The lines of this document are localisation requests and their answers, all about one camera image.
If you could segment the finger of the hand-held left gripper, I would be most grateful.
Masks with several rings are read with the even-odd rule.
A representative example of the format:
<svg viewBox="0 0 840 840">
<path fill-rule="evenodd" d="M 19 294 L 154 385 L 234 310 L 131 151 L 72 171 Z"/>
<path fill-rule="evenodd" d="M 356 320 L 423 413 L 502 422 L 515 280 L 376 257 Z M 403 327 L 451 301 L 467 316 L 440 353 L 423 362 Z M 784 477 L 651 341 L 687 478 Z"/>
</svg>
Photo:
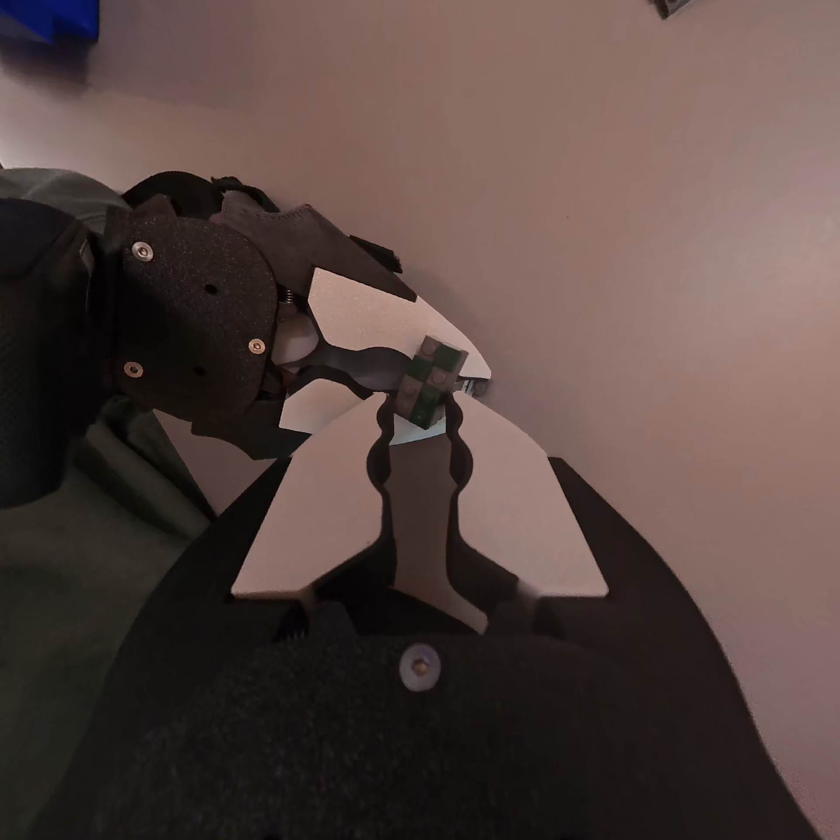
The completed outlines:
<svg viewBox="0 0 840 840">
<path fill-rule="evenodd" d="M 394 391 L 426 336 L 467 352 L 462 377 L 491 379 L 477 347 L 421 297 L 409 301 L 316 268 L 308 306 L 320 336 L 308 362 L 342 371 L 364 388 Z"/>
<path fill-rule="evenodd" d="M 373 393 L 365 389 L 355 392 L 338 381 L 312 380 L 286 396 L 280 413 L 279 430 L 315 435 L 366 401 Z"/>
</svg>

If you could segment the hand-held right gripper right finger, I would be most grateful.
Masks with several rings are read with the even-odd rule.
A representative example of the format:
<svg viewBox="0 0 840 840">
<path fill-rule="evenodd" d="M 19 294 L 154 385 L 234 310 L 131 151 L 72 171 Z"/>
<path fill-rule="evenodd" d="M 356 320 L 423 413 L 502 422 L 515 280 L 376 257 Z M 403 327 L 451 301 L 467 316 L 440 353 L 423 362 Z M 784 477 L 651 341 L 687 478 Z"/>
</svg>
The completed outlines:
<svg viewBox="0 0 840 840">
<path fill-rule="evenodd" d="M 450 397 L 450 582 L 468 602 L 603 598 L 608 585 L 530 436 L 472 396 Z"/>
</svg>

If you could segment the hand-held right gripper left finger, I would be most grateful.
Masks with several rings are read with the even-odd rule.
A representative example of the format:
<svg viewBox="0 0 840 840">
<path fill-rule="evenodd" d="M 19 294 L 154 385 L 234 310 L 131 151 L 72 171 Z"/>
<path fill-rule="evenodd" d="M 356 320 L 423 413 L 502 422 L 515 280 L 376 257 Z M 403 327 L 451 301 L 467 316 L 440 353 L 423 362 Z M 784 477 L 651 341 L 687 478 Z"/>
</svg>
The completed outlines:
<svg viewBox="0 0 840 840">
<path fill-rule="evenodd" d="M 299 447 L 232 584 L 234 598 L 298 600 L 331 581 L 394 585 L 384 488 L 392 402 L 371 395 Z"/>
</svg>

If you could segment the blue plastic bin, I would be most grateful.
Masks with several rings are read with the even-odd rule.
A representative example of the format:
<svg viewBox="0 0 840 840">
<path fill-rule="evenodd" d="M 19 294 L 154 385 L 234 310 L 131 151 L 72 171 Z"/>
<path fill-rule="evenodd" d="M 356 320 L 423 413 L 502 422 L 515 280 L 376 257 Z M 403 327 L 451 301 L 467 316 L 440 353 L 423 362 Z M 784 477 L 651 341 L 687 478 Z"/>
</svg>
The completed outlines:
<svg viewBox="0 0 840 840">
<path fill-rule="evenodd" d="M 69 36 L 97 42 L 99 1 L 1 1 L 1 35 L 54 44 Z"/>
</svg>

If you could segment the person's left forearm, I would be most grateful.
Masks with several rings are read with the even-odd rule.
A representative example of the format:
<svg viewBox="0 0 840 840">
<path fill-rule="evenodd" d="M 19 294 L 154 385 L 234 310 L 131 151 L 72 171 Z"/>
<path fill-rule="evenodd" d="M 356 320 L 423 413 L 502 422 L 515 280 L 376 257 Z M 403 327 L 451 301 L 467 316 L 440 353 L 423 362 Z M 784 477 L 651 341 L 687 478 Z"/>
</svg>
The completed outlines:
<svg viewBox="0 0 840 840">
<path fill-rule="evenodd" d="M 48 205 L 90 228 L 102 225 L 102 219 L 111 207 L 130 210 L 130 205 L 108 185 L 88 175 L 64 169 L 2 168 L 1 197 Z"/>
</svg>

